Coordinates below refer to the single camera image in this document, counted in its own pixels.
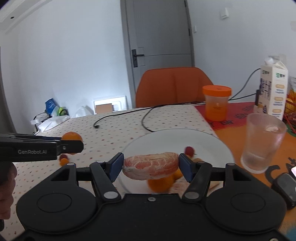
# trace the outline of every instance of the orange lid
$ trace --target orange lid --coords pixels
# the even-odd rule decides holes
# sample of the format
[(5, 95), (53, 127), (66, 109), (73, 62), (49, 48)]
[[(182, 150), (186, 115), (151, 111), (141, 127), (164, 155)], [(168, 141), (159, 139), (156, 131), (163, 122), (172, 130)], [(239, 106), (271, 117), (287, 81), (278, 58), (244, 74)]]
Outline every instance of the orange lid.
[(231, 96), (231, 88), (222, 85), (205, 85), (202, 88), (204, 95), (227, 97)]

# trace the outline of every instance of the orange fruit in basket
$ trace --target orange fruit in basket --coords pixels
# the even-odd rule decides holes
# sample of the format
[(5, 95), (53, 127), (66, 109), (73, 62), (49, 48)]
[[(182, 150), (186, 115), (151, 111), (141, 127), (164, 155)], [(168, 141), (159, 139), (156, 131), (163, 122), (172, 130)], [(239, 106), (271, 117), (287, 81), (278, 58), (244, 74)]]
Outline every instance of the orange fruit in basket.
[(72, 132), (72, 131), (63, 134), (62, 140), (82, 141), (83, 142), (81, 135), (79, 135), (76, 132)]
[(296, 92), (291, 89), (289, 91), (288, 98), (290, 98), (292, 102), (296, 103)]
[[(291, 99), (289, 99), (289, 98), (286, 98), (286, 100), (289, 101), (289, 102), (291, 102), (291, 103), (293, 103), (293, 101), (292, 101)], [(295, 109), (296, 109), (296, 108), (295, 108), (294, 105), (292, 105), (292, 104), (286, 102), (286, 108), (285, 108), (285, 113), (286, 113), (286, 114), (290, 114), (290, 113), (296, 111)]]
[(67, 163), (69, 163), (69, 160), (67, 158), (62, 158), (60, 161), (59, 161), (59, 164), (62, 166), (66, 165)]
[(180, 169), (178, 169), (177, 171), (175, 171), (175, 173), (173, 174), (174, 180), (178, 180), (179, 178), (181, 178), (183, 176), (182, 172)]
[(161, 179), (148, 179), (148, 186), (153, 192), (162, 193), (167, 191), (175, 182), (173, 175)]

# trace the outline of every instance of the door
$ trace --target door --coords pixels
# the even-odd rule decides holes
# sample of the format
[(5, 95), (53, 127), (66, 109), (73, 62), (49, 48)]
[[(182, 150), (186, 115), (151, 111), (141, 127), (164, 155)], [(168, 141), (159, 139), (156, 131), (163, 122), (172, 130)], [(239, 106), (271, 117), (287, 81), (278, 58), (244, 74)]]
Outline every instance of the door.
[(135, 92), (149, 69), (192, 67), (190, 21), (184, 0), (126, 0)]

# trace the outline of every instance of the ceiling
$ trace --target ceiling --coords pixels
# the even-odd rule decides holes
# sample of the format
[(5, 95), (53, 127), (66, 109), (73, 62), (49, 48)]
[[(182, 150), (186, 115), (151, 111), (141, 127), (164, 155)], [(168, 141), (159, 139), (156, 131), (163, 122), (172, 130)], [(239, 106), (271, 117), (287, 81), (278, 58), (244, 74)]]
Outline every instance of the ceiling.
[(0, 30), (10, 31), (27, 16), (52, 0), (0, 0)]

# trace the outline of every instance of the table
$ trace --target table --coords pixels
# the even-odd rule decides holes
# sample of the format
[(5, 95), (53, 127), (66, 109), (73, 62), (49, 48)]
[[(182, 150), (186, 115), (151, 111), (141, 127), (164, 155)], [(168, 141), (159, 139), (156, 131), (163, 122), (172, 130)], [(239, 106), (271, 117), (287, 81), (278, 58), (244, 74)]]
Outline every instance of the table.
[[(246, 117), (249, 113), (253, 112), (253, 107), (253, 102), (231, 103), (229, 104), (225, 121), (209, 121), (209, 124), (214, 129), (217, 136), (231, 150), (236, 164), (240, 167), (242, 167), (240, 157), (246, 136)], [(198, 109), (203, 116), (205, 115), (204, 106), (196, 106), (196, 109)], [(296, 166), (296, 135), (293, 134), (291, 130), (288, 130), (282, 145), (272, 160), (271, 166), (265, 173), (253, 174), (253, 176), (267, 186), (271, 186), (274, 178), (283, 172), (289, 172), (294, 166)], [(289, 231), (292, 231), (294, 227), (296, 227), (296, 208), (287, 212), (280, 232), (287, 234)]]
[[(82, 153), (73, 156), (68, 155), (68, 157), (70, 157), (71, 162), (76, 163), (77, 167), (86, 167), (95, 161), (110, 160), (133, 139), (150, 133), (141, 126), (141, 119), (147, 111), (141, 110), (106, 118), (99, 122), (99, 129), (93, 127), (94, 122), (108, 114), (69, 119), (59, 126), (42, 133), (42, 135), (60, 137), (69, 131), (79, 133), (83, 138), (84, 150)], [(170, 128), (189, 128), (216, 136), (210, 125), (192, 105), (165, 106), (154, 109), (146, 117), (145, 126), (154, 131)], [(18, 175), (13, 193), (12, 215), (9, 220), (5, 221), (5, 228), (1, 232), (1, 235), (6, 240), (11, 240), (24, 231), (15, 212), (15, 205), (19, 198), (60, 168), (58, 160), (16, 163), (15, 165)], [(122, 194), (123, 190), (118, 183), (115, 182), (114, 184)], [(79, 185), (93, 193), (90, 182), (80, 182)]]
[[(204, 106), (180, 105), (165, 106), (154, 109), (146, 118), (145, 125), (154, 130), (169, 128), (190, 128), (207, 132), (218, 136), (232, 151), (236, 163), (240, 164), (240, 156), (244, 146), (246, 133), (246, 117), (253, 110), (253, 103), (233, 103), (229, 105), (229, 111), (224, 122), (206, 122)], [(61, 125), (42, 133), (46, 136), (62, 136), (68, 131), (79, 133), (85, 145), (82, 153), (69, 155), (70, 161), (75, 162), (77, 167), (89, 166), (94, 161), (107, 161), (117, 152), (120, 152), (133, 139), (148, 134), (141, 126), (141, 119), (148, 110), (110, 117), (102, 120), (99, 129), (93, 128), (93, 123), (105, 115), (92, 115), (81, 118), (69, 119)], [(296, 165), (296, 136), (286, 133), (283, 144), (275, 155), (271, 164), (270, 177), (275, 178), (282, 172), (287, 172), (288, 166)], [(14, 190), (14, 204), (12, 206), (12, 216), (5, 222), (5, 229), (1, 235), (11, 240), (24, 231), (16, 213), (15, 205), (18, 199), (29, 189), (37, 185), (44, 178), (60, 168), (58, 160), (28, 162), (16, 164), (18, 176), (16, 178), (16, 188)], [(266, 174), (254, 174), (255, 177), (270, 186)], [(114, 183), (121, 194), (123, 190), (117, 182)], [(79, 185), (92, 192), (89, 182), (80, 182)], [(296, 208), (288, 211), (283, 221), (280, 231), (287, 233), (291, 227), (296, 226)]]

